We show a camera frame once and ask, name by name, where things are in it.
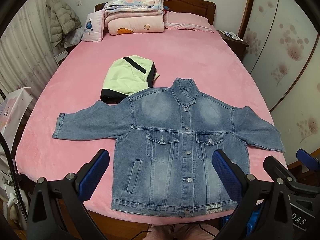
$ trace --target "jacket cuff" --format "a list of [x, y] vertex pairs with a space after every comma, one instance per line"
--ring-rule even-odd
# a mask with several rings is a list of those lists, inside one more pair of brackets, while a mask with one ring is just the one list
[[279, 133], [279, 141], [280, 141], [280, 149], [279, 149], [279, 152], [285, 152], [285, 148], [284, 148], [284, 145], [283, 145], [283, 142], [281, 140], [281, 133]]
[[64, 119], [65, 113], [61, 113], [59, 114], [58, 118], [57, 118], [57, 124], [56, 124], [56, 129], [52, 135], [52, 138], [57, 139], [58, 135], [61, 131], [62, 128], [62, 123], [63, 123], [63, 119]]

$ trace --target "plastic bag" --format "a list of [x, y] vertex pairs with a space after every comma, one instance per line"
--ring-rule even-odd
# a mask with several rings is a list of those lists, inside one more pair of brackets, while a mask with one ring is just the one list
[[71, 46], [76, 46], [82, 39], [84, 33], [84, 27], [75, 29], [74, 31], [69, 32], [69, 34], [63, 40], [63, 47], [68, 48]]

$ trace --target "puffer jacket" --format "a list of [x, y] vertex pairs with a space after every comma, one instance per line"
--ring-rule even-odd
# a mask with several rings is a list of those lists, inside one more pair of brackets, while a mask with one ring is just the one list
[[50, 35], [54, 48], [62, 42], [63, 36], [80, 28], [81, 22], [74, 10], [62, 0], [46, 0], [50, 9]]

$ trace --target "bed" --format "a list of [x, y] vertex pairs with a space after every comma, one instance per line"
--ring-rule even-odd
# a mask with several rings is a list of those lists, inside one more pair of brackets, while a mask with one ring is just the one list
[[[175, 12], [189, 12], [214, 21], [215, 4], [202, 0], [165, 0]], [[103, 4], [96, 5], [99, 10]], [[139, 55], [154, 61], [160, 74], [155, 87], [170, 87], [176, 77], [193, 78], [200, 91], [237, 107], [250, 106], [262, 119], [272, 122], [268, 108], [253, 79], [238, 57], [212, 27], [213, 33], [165, 30], [164, 33], [134, 33], [111, 36], [102, 42], [81, 42], [53, 75], [28, 120], [16, 153], [17, 169], [36, 181], [62, 179], [91, 160], [100, 148], [110, 153], [110, 165], [92, 198], [84, 204], [102, 215], [134, 222], [168, 224], [209, 220], [232, 211], [189, 218], [150, 217], [111, 210], [113, 152], [115, 141], [68, 141], [52, 139], [59, 113], [74, 113], [100, 99], [104, 77], [112, 62]], [[258, 179], [270, 180], [263, 160], [273, 155], [283, 165], [282, 153], [248, 148], [250, 170]]]

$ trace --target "wardrobe door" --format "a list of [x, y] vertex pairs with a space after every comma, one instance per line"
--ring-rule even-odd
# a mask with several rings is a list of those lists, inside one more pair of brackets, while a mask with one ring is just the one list
[[257, 62], [270, 32], [276, 14], [278, 0], [254, 0], [252, 11], [244, 34], [244, 41], [249, 44], [242, 64], [250, 73]]
[[272, 109], [293, 85], [317, 37], [312, 23], [294, 0], [279, 0], [266, 44], [251, 76]]
[[271, 116], [281, 133], [287, 164], [297, 160], [300, 148], [308, 153], [320, 148], [320, 42], [302, 76]]

